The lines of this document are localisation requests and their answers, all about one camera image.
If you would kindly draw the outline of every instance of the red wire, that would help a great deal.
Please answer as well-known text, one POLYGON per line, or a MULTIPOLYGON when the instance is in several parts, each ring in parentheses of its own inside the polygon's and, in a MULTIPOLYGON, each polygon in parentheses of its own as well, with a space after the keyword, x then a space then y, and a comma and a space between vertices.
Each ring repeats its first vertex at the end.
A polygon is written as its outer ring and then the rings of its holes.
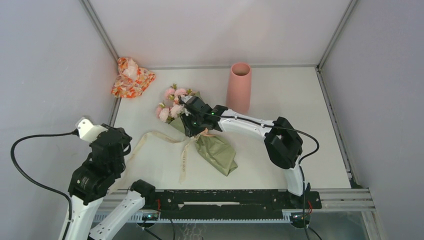
POLYGON ((161 200, 157 199, 156 202, 157 202, 157 210, 160 211, 161 210, 161 200))
POLYGON ((307 201, 307 203, 309 204, 309 212, 307 213, 307 215, 309 215, 309 214, 312 213, 312 209, 314 209, 314 208, 312 207, 312 204, 309 200, 307 201))

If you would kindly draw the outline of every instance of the pink flower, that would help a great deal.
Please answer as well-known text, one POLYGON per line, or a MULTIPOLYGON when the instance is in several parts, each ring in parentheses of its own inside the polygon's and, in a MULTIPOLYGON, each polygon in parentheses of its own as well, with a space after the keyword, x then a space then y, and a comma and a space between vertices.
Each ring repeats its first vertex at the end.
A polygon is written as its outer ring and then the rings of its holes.
POLYGON ((172 87, 170 87, 170 88, 168 88, 166 91, 165 91, 165 99, 170 99, 170 96, 171 95, 174 95, 174 93, 175 93, 175 89, 173 89, 172 87))
POLYGON ((169 116, 170 116, 170 109, 169 108, 165 107, 162 110, 160 110, 159 119, 162 122, 166 123, 169 116))
POLYGON ((184 106, 183 105, 174 105, 171 110, 169 111, 171 114, 171 117, 174 119, 178 118, 178 114, 183 112, 184 106))
POLYGON ((156 118, 159 118, 159 114, 161 113, 162 109, 163 109, 162 107, 157 106, 157 108, 156 108, 156 118))
POLYGON ((173 100, 173 104, 172 105, 179 105, 180 104, 180 100, 178 99, 178 97, 176 97, 174 100, 173 100))
POLYGON ((184 96, 187 95, 187 90, 185 88, 178 88, 175 92, 174 92, 174 96, 175 98, 178 98, 178 96, 184 96))

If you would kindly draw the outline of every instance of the glass panel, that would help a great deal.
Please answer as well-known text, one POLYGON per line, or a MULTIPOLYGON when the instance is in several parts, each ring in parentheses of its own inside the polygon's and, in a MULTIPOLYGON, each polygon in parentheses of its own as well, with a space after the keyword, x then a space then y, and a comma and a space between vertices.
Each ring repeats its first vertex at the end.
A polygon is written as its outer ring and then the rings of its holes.
MULTIPOLYGON (((325 240, 368 240, 360 212, 313 213, 310 226, 325 240)), ((175 224, 178 240, 302 240, 306 239, 303 229, 287 223, 179 223, 175 224)), ((157 223, 149 228, 163 240, 173 236, 171 224, 157 223)), ((309 231, 311 240, 317 240, 309 231)), ((127 223, 113 240, 155 238, 135 223, 127 223)))

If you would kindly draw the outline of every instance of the green wrapping paper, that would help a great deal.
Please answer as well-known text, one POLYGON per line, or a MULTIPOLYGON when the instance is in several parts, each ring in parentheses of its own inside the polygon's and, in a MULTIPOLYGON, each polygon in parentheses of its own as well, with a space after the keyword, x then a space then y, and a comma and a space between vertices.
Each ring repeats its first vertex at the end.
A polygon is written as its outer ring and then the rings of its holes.
MULTIPOLYGON (((171 121, 169 125, 185 134, 183 121, 180 117, 171 121)), ((222 136, 201 135, 194 145, 197 152, 223 175, 228 176, 237 168, 237 164, 234 162, 236 150, 222 136)))

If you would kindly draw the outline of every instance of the metal frame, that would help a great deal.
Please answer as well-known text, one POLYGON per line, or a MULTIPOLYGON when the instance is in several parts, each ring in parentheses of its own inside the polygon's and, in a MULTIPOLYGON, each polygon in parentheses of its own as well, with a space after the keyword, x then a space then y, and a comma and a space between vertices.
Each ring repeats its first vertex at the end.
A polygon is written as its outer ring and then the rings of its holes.
MULTIPOLYGON (((316 67, 315 64, 280 64, 280 65, 250 65, 251 68, 305 68, 316 67)), ((230 69, 231 65, 220 66, 166 66, 149 67, 149 70, 180 70, 180 69, 230 69)))
POLYGON ((331 119, 335 137, 337 138, 337 143, 338 143, 338 147, 340 148, 341 157, 343 158, 343 163, 344 163, 344 166, 346 167, 347 176, 349 177, 350 180, 353 180, 353 182, 357 184, 358 179, 356 175, 354 174, 355 168, 353 167, 349 159, 348 150, 343 140, 342 133, 338 125, 336 113, 333 109, 332 101, 327 91, 326 84, 324 82, 323 76, 321 75, 321 72, 318 70, 317 67, 315 68, 315 71, 316 71, 316 76, 318 77, 319 85, 321 86, 321 91, 322 91, 322 95, 324 96, 325 104, 327 105, 328 114, 331 119))
MULTIPOLYGON (((334 34, 331 37, 330 42, 328 43, 321 59, 319 60, 319 63, 317 66, 314 65, 266 65, 266 66, 255 66, 255 67, 262 67, 262 68, 270 68, 270 67, 315 67, 316 74, 319 80, 319 84, 321 86, 322 94, 324 96, 328 113, 330 115, 330 119, 334 128, 334 132, 337 137, 337 142, 342 154, 343 162, 346 166, 346 171, 350 178, 353 179, 354 182, 357 182, 357 178, 354 174, 355 170, 353 168, 353 165, 350 162, 348 151, 346 148, 346 144, 343 141, 343 137, 341 134, 341 131, 338 126, 337 116, 335 114, 335 111, 333 109, 333 105, 331 103, 331 98, 329 96, 329 93, 327 91, 325 81, 321 75, 321 71, 323 69, 324 64, 326 63, 334 45, 336 44, 337 40, 339 39, 344 27, 346 26, 346 23, 351 16, 353 10, 355 9, 357 3, 359 0, 351 0, 348 7, 346 8, 343 17, 341 18, 334 34)), ((96 14, 96 11, 93 8, 93 5, 91 4, 90 0, 79 0, 82 7, 84 8, 85 12, 87 13, 88 17, 90 18, 94 28, 96 29, 97 33, 99 34, 102 42, 106 46, 108 52, 110 53, 110 56, 114 59, 115 62, 118 61, 118 53, 115 50, 112 41, 110 40, 109 36, 107 35, 98 15, 96 14)), ((218 66, 213 68, 229 68, 229 66, 218 66)), ((168 68, 152 68, 154 69, 178 69, 178 67, 168 67, 168 68)), ((118 114, 119 106, 121 103, 120 98, 116 98, 113 102, 111 114, 109 117, 109 125, 113 126, 115 124, 115 120, 118 114)), ((384 240, 386 239, 383 235, 382 226, 379 222, 379 218, 376 212, 376 208, 374 205, 374 202, 372 200, 371 194, 368 189, 318 189, 316 190, 320 194, 321 203, 322 203, 322 209, 314 209, 315 212, 361 212, 362 217, 365 223, 365 227, 368 233, 368 237, 370 240, 384 240)), ((114 208, 115 205, 117 205, 122 198, 126 195, 126 190, 119 190, 115 194, 106 196, 104 202, 100 206, 99 210, 96 213, 96 216, 94 218, 94 222, 100 222, 102 219, 104 219, 112 210, 111 208, 114 208)), ((197 222, 201 221, 202 223, 287 223, 288 222, 288 216, 290 216, 294 212, 298 212, 299 209, 295 210, 287 210, 282 211, 281 218, 280 219, 256 219, 256 220, 242 220, 242 221, 234 221, 234 220, 224 220, 224 219, 216 219, 216 220, 202 220, 198 219, 197 222)), ((143 216, 144 212, 141 210, 134 214, 128 222, 132 223, 139 223, 141 221, 141 218, 143 216)), ((160 219, 160 222, 167 222, 166 219, 160 219)), ((193 220, 174 220, 176 223, 188 223, 193 222, 193 220)))
POLYGON ((316 66, 319 71, 323 69, 324 64, 326 63, 331 51, 333 50, 334 45, 336 44, 337 40, 339 39, 343 29, 346 26, 346 23, 348 22, 349 18, 352 15, 352 12, 354 11, 355 7, 357 6, 359 0, 350 0, 349 5, 347 6, 346 10, 343 13, 343 17, 341 18, 340 22, 338 23, 330 42, 328 43, 327 47, 325 48, 325 51, 319 60, 318 65, 316 66))
MULTIPOLYGON (((105 28, 102 25, 102 22, 99 19, 99 16, 97 16, 96 11, 93 8, 92 3, 90 0, 79 0, 81 3, 82 8, 84 9, 87 16, 90 18, 91 23, 93 24, 93 27, 95 28, 96 32, 98 33, 101 41, 103 42, 104 46, 107 48, 107 51, 109 52, 110 56, 113 58, 113 60, 116 63, 116 72, 118 72, 118 58, 119 55, 117 51, 115 50, 114 45, 112 44, 111 39, 109 38, 108 34, 106 33, 105 28)), ((119 104, 121 103, 121 98, 116 98, 113 100, 112 110, 109 115, 108 124, 109 126, 114 126, 115 120, 117 118, 118 108, 119 104)))

